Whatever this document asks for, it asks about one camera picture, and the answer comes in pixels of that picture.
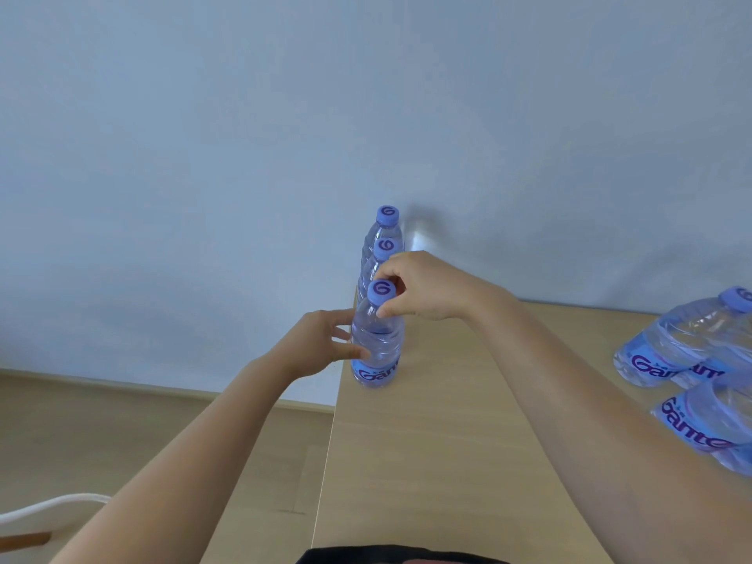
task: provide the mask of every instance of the person's right hand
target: person's right hand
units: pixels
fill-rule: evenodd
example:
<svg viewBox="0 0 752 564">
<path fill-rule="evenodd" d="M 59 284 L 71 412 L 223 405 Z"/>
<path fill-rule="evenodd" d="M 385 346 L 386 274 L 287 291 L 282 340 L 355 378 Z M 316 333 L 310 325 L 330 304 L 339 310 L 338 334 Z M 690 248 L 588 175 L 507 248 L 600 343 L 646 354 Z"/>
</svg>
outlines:
<svg viewBox="0 0 752 564">
<path fill-rule="evenodd" d="M 397 253 L 374 276 L 390 279 L 398 296 L 381 305 L 381 317 L 417 314 L 429 320 L 467 319 L 494 285 L 441 261 L 427 251 Z"/>
</svg>

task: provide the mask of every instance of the person's left hand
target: person's left hand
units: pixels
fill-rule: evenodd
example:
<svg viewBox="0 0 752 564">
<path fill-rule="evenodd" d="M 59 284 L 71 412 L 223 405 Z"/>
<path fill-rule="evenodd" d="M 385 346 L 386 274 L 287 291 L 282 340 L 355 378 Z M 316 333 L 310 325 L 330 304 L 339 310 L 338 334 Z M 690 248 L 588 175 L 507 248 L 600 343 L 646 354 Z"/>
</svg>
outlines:
<svg viewBox="0 0 752 564">
<path fill-rule="evenodd" d="M 350 340 L 350 333 L 338 325 L 351 324 L 354 313 L 355 309 L 306 313 L 269 350 L 269 355 L 280 361 L 294 379 L 317 374 L 337 360 L 364 360 L 370 356 L 365 348 L 332 340 Z"/>
</svg>

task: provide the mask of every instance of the water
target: water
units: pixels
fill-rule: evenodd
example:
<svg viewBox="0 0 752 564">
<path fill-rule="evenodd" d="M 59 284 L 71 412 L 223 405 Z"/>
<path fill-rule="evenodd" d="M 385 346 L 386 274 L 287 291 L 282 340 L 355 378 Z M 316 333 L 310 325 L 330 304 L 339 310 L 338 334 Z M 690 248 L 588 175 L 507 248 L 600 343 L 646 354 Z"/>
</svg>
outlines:
<svg viewBox="0 0 752 564">
<path fill-rule="evenodd" d="M 718 297 L 680 304 L 616 352 L 616 371 L 635 386 L 657 386 L 707 360 L 713 341 L 750 312 L 752 293 L 738 286 Z"/>
<path fill-rule="evenodd" d="M 371 226 L 363 241 L 363 250 L 360 254 L 361 269 L 374 252 L 374 242 L 381 237 L 393 239 L 399 247 L 398 251 L 405 250 L 405 241 L 400 228 L 400 210 L 394 206 L 381 206 L 376 210 L 376 222 Z"/>
<path fill-rule="evenodd" d="M 391 281 L 372 282 L 352 319 L 352 342 L 371 352 L 368 360 L 351 361 L 352 374 L 364 386 L 382 387 L 391 382 L 397 372 L 405 322 L 401 316 L 388 319 L 376 316 L 378 308 L 396 295 L 397 288 Z"/>
<path fill-rule="evenodd" d="M 402 251 L 401 242 L 393 240 L 391 237 L 381 237 L 374 242 L 373 253 L 369 260 L 365 262 L 358 279 L 358 304 L 365 298 L 369 290 L 369 285 L 374 279 L 374 275 L 381 264 L 387 261 L 394 253 Z"/>
<path fill-rule="evenodd" d="M 713 457 L 727 469 L 752 477 L 752 445 L 721 449 Z"/>
<path fill-rule="evenodd" d="M 752 374 L 727 372 L 672 396 L 651 413 L 702 453 L 752 443 Z"/>
<path fill-rule="evenodd" d="M 672 382 L 689 389 L 706 380 L 714 380 L 729 371 L 752 371 L 752 320 L 743 315 L 717 341 L 710 358 L 676 374 Z"/>
</svg>

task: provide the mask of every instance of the clear plastic bottle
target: clear plastic bottle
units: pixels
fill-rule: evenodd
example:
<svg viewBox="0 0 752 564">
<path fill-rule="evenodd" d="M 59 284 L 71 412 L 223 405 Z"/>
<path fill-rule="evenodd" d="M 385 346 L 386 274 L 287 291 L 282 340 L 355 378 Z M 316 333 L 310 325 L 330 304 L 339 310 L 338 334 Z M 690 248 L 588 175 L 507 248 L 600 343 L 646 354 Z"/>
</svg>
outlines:
<svg viewBox="0 0 752 564">
<path fill-rule="evenodd" d="M 672 396 L 651 413 L 702 453 L 752 443 L 752 377 L 727 372 Z"/>
<path fill-rule="evenodd" d="M 635 386 L 657 386 L 707 360 L 711 341 L 743 313 L 752 313 L 752 293 L 739 286 L 718 297 L 680 304 L 616 352 L 616 371 Z"/>
<path fill-rule="evenodd" d="M 358 279 L 358 304 L 365 298 L 369 291 L 369 285 L 374 279 L 374 275 L 381 264 L 387 261 L 395 253 L 402 251 L 401 242 L 393 240 L 391 237 L 380 237 L 374 242 L 373 253 L 369 260 L 365 262 Z"/>
<path fill-rule="evenodd" d="M 405 322 L 401 316 L 386 319 L 376 316 L 378 308 L 396 296 L 397 288 L 391 281 L 373 281 L 352 319 L 352 342 L 371 352 L 368 360 L 351 361 L 352 374 L 364 386 L 384 386 L 397 372 L 405 339 Z"/>
<path fill-rule="evenodd" d="M 719 338 L 710 340 L 710 358 L 689 370 L 676 374 L 671 380 L 689 389 L 706 380 L 713 380 L 729 371 L 752 370 L 752 321 L 743 315 Z"/>
<path fill-rule="evenodd" d="M 376 222 L 371 226 L 363 241 L 363 250 L 360 254 L 361 269 L 374 252 L 374 242 L 380 237 L 393 239 L 399 251 L 405 250 L 405 241 L 400 228 L 400 210 L 394 206 L 381 206 L 376 212 Z"/>
<path fill-rule="evenodd" d="M 752 444 L 721 449 L 713 457 L 727 469 L 752 477 Z"/>
</svg>

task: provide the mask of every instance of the hand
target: hand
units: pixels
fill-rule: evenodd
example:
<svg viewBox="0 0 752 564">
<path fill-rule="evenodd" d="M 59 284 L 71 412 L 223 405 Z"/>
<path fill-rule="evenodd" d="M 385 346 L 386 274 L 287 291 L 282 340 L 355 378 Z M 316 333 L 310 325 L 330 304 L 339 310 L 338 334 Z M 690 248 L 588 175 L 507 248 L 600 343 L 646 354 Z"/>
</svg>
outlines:
<svg viewBox="0 0 752 564">
<path fill-rule="evenodd" d="M 417 314 L 429 320 L 467 319 L 474 307 L 499 289 L 427 251 L 392 255 L 379 268 L 377 279 L 394 281 L 398 294 L 381 305 L 377 312 L 381 317 Z"/>
<path fill-rule="evenodd" d="M 337 360 L 367 359 L 370 353 L 365 348 L 332 340 L 350 340 L 350 333 L 338 325 L 351 324 L 354 313 L 355 309 L 306 313 L 268 354 L 278 360 L 294 380 L 318 374 Z"/>
</svg>

